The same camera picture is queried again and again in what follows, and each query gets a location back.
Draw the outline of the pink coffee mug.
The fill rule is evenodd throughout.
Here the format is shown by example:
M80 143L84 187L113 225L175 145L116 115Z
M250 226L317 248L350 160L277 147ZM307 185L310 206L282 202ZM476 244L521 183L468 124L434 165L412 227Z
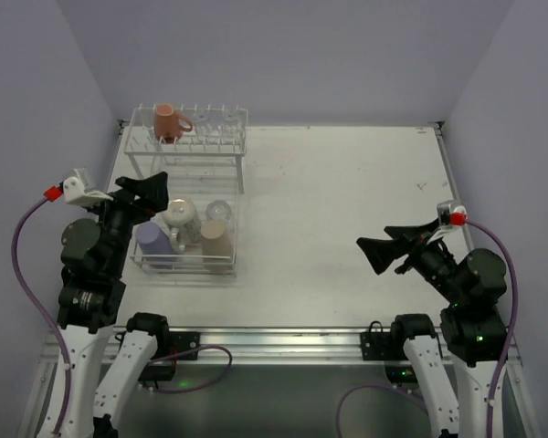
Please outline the pink coffee mug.
M155 138L167 143L179 141L185 133L191 132L194 124L185 115L179 113L172 104L155 106L153 132Z

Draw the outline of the clear glass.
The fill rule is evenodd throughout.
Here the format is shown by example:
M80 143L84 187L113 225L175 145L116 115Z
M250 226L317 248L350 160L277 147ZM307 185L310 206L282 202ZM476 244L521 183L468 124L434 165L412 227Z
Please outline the clear glass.
M198 109L193 114L192 121L195 126L195 135L200 141L208 141L217 135L217 128L210 111Z
M221 135L225 137L236 137L241 127L241 118L236 110L223 109L221 113Z

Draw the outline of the beige cup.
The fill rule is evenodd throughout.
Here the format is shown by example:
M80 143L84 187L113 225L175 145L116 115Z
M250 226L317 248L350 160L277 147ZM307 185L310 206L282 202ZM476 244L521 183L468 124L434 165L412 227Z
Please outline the beige cup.
M208 220L200 229L200 243L205 267L220 272L233 262L234 250L227 231L227 224L219 220Z

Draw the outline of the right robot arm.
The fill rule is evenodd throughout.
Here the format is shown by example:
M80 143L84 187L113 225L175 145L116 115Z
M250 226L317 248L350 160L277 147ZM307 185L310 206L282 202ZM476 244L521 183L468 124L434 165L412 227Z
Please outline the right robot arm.
M502 437L510 329L496 305L515 272L507 255L487 248L455 259L444 236L468 221L461 211L441 214L429 224L387 226L387 239L356 244L376 274L401 260L396 274L416 271L448 302L438 327L427 315L403 314L390 328L416 375L433 436Z

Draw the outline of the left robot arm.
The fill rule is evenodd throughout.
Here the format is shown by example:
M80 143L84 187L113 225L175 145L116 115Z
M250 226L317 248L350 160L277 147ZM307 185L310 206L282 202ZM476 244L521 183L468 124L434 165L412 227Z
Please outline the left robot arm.
M73 171L58 187L67 204L92 213L61 236L62 288L54 333L59 343L56 377L41 437L91 437L100 365L113 332L125 284L121 280L132 231L164 211L168 175L120 177L117 191L94 188Z

